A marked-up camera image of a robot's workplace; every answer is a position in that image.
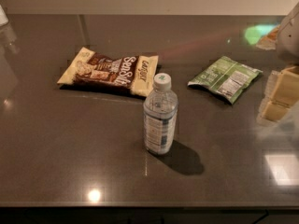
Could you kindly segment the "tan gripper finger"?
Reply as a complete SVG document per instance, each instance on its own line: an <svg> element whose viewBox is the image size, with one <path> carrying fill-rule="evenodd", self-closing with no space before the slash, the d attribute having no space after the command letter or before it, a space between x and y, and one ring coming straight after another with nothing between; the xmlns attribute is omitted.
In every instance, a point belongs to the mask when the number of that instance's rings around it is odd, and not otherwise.
<svg viewBox="0 0 299 224"><path fill-rule="evenodd" d="M287 106L273 103L270 99L264 98L259 107L257 121L261 124L278 122L284 118L289 110Z"/></svg>
<svg viewBox="0 0 299 224"><path fill-rule="evenodd" d="M264 92L267 105L292 107L299 101L299 67L287 66L273 71Z"/></svg>

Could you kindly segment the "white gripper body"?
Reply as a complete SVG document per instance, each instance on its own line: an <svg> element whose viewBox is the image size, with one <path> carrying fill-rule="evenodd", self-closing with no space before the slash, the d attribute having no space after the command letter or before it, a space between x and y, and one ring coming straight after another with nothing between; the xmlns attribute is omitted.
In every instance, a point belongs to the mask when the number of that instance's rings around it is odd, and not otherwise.
<svg viewBox="0 0 299 224"><path fill-rule="evenodd" d="M284 62L299 62L299 2L279 26L276 51Z"/></svg>

